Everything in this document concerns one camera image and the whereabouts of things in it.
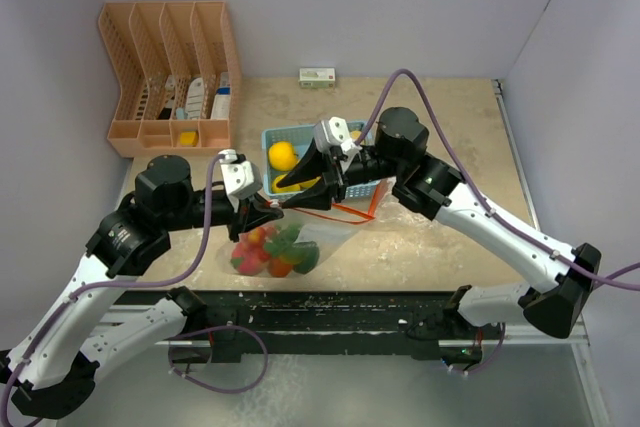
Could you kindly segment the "small orange pumpkin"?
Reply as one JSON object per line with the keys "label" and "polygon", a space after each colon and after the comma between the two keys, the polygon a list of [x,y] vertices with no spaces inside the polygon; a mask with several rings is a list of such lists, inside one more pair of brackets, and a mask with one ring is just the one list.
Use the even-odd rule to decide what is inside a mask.
{"label": "small orange pumpkin", "polygon": [[293,270],[291,263],[285,262],[281,258],[271,258],[267,266],[267,271],[271,277],[284,278]]}

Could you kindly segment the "clear zip bag orange zipper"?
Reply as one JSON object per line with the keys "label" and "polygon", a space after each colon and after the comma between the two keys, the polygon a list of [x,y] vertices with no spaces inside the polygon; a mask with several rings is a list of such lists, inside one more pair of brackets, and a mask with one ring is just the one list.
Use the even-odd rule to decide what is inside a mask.
{"label": "clear zip bag orange zipper", "polygon": [[375,220],[377,202],[366,209],[335,204],[329,211],[290,209],[284,217],[242,233],[217,251],[223,272],[244,277],[293,279],[325,265],[336,251]]}

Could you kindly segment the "green orange fruit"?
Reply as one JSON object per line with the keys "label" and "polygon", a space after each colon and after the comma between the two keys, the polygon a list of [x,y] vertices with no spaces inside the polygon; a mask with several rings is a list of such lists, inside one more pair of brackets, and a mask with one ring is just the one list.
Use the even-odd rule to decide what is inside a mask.
{"label": "green orange fruit", "polygon": [[300,227],[296,225],[278,228],[275,234],[265,241],[263,248],[272,258],[295,263],[300,257],[299,248],[295,246],[299,233]]}

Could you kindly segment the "small yellow pear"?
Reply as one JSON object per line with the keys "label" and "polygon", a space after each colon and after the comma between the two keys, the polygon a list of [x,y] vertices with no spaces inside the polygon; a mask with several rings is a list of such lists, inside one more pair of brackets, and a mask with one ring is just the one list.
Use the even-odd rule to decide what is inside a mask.
{"label": "small yellow pear", "polygon": [[277,176],[271,183],[271,190],[273,193],[291,193],[291,192],[299,192],[304,191],[306,189],[311,188],[319,178],[314,178],[308,181],[292,184],[289,186],[280,186],[279,182],[286,177],[285,174]]}

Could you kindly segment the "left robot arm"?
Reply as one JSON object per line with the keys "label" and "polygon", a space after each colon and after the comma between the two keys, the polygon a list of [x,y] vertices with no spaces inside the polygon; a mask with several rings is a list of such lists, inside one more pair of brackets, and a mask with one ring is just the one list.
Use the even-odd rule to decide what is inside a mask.
{"label": "left robot arm", "polygon": [[[176,155],[152,159],[132,192],[99,224],[78,268],[37,327],[1,354],[1,423],[8,407],[31,418],[61,419],[82,405],[102,381],[130,358],[162,340],[194,339],[215,330],[206,304],[182,286],[200,264],[210,229],[224,226],[238,241],[254,227],[282,218],[260,196],[258,167],[232,149],[209,164],[206,186],[192,186],[189,163]],[[141,282],[171,247],[170,234],[200,228],[199,251],[190,267],[165,281]],[[166,288],[153,306],[103,334],[94,328],[132,288]]]}

